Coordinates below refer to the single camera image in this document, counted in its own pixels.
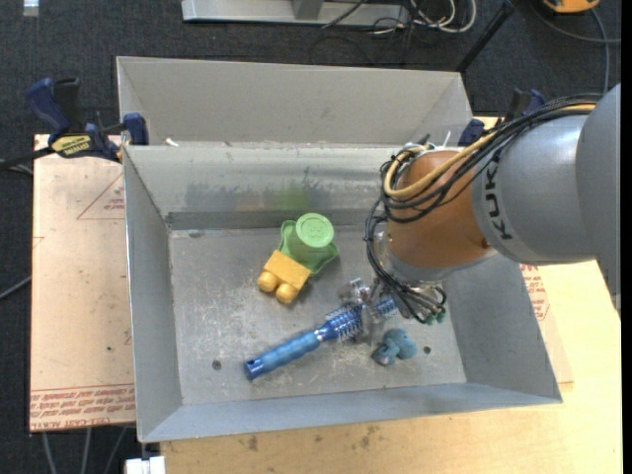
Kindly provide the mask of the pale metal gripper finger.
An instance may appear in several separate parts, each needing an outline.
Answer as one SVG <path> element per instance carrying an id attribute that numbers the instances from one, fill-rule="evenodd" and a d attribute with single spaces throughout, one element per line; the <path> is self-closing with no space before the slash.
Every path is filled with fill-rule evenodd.
<path id="1" fill-rule="evenodd" d="M 339 289 L 338 297 L 343 306 L 363 306 L 370 302 L 371 287 L 357 277 Z"/>
<path id="2" fill-rule="evenodd" d="M 352 339 L 356 344 L 372 344 L 375 336 L 376 323 L 372 313 L 366 309 L 356 311 L 355 329 Z"/>

